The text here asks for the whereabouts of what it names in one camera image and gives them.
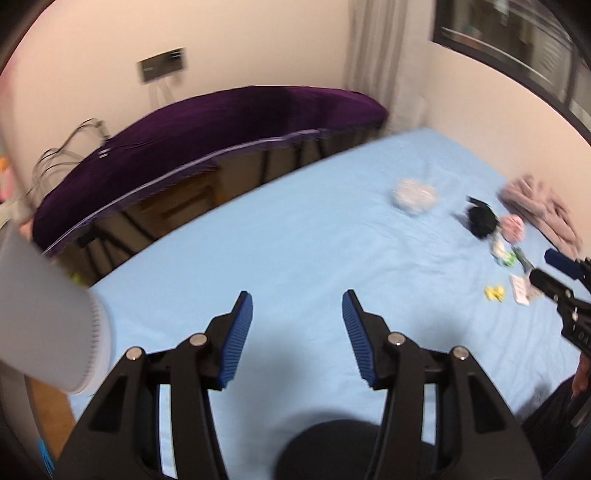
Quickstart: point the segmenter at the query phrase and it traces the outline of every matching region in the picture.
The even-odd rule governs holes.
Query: white plastic bag
[[[417,215],[433,208],[437,192],[429,185],[405,179],[392,192],[394,204],[410,215]]]

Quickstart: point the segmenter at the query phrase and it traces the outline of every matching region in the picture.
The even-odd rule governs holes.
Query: white wall
[[[511,179],[532,173],[573,212],[591,255],[591,146],[552,107],[486,65],[431,43],[427,126]]]
[[[151,111],[142,59],[186,47],[187,69],[168,80],[177,100],[253,84],[341,87],[348,34],[348,0],[56,0],[0,76],[0,131],[28,186],[40,154],[85,119],[114,134]]]

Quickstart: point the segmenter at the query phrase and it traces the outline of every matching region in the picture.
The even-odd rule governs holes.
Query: pink cloth
[[[505,215],[501,218],[501,234],[510,244],[522,242],[525,238],[525,226],[518,215]]]
[[[501,198],[517,208],[552,244],[571,259],[579,256],[583,241],[574,229],[569,209],[543,181],[524,175],[501,190]]]

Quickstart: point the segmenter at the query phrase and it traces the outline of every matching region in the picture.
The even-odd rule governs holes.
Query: green object
[[[84,281],[84,279],[82,278],[82,276],[79,273],[72,274],[70,279],[72,280],[72,282],[74,282],[78,285],[81,285],[82,287],[88,286],[88,285],[86,285],[86,282]]]
[[[523,265],[523,270],[525,273],[529,273],[534,269],[534,265],[532,264],[532,262],[527,260],[525,253],[520,247],[513,247],[513,253],[517,256],[517,260],[519,260],[519,263]]]
[[[507,258],[503,260],[503,265],[508,268],[513,268],[515,260],[517,260],[517,256],[514,253],[510,253],[507,255]]]

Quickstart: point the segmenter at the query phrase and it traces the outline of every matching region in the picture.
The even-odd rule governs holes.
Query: window frame
[[[581,55],[579,53],[579,48],[574,41],[573,36],[570,32],[565,28],[569,36],[571,37],[571,41],[573,44],[573,49],[571,53],[571,62],[570,62],[570,71],[569,71],[569,78],[567,81],[567,88],[566,88],[566,97],[564,102],[561,102],[558,98],[552,95],[550,92],[545,90],[539,83],[533,81],[529,77],[523,74],[517,68],[514,68],[513,65],[507,64],[502,60],[493,57],[485,53],[482,50],[478,50],[476,48],[469,47],[468,45],[458,42],[456,40],[451,39],[450,37],[443,34],[443,29],[445,27],[446,22],[445,20],[449,20],[447,17],[447,5],[449,2],[453,0],[436,0],[436,11],[435,11],[435,21],[433,26],[433,38],[432,41],[437,43],[445,48],[449,48],[453,51],[456,51],[462,55],[470,57],[488,67],[500,72],[510,79],[514,80],[515,82],[519,83],[521,86],[528,89],[533,94],[537,95],[540,99],[545,101],[548,105],[550,105],[556,112],[558,112],[570,125],[591,145],[591,131],[587,126],[570,110],[570,104],[573,99],[574,89],[576,87],[576,79],[577,79],[577,70],[579,66],[579,62],[581,60]],[[548,7],[546,2],[541,2],[542,5]],[[552,14],[554,15],[555,19],[560,22],[561,25],[563,23],[560,19],[554,14],[551,10]]]

